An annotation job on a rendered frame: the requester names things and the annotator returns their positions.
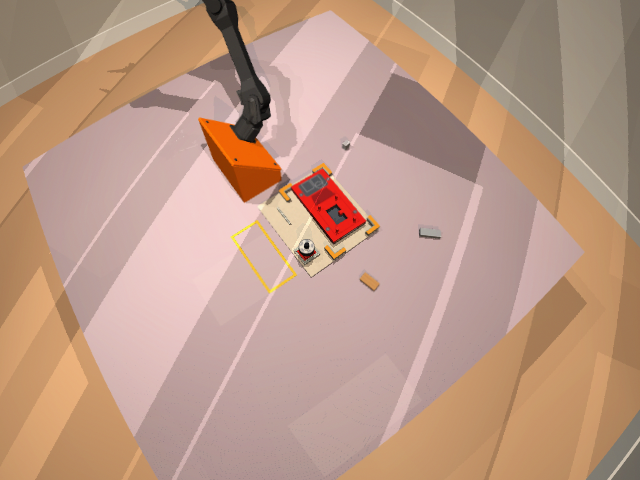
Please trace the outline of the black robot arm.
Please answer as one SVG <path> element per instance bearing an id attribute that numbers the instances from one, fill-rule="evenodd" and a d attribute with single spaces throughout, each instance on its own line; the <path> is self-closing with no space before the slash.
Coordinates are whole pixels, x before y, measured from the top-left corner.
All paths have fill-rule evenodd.
<path id="1" fill-rule="evenodd" d="M 212 22 L 221 31 L 241 82 L 237 90 L 243 114 L 236 125 L 229 125 L 240 140 L 256 144 L 255 138 L 263 121 L 271 117 L 271 98 L 267 88 L 256 76 L 249 54 L 238 28 L 238 13 L 232 0 L 202 0 Z"/>

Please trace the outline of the black and grey wheel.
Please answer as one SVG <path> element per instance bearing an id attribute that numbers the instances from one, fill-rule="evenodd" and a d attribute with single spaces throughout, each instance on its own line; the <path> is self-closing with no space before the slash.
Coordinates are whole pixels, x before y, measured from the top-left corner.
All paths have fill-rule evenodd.
<path id="1" fill-rule="evenodd" d="M 309 248 L 305 249 L 304 248 L 304 244 L 308 242 L 309 243 Z M 314 242 L 310 239 L 304 239 L 299 243 L 299 252 L 301 255 L 303 256 L 310 256 L 314 253 L 315 250 L 315 245 Z"/>

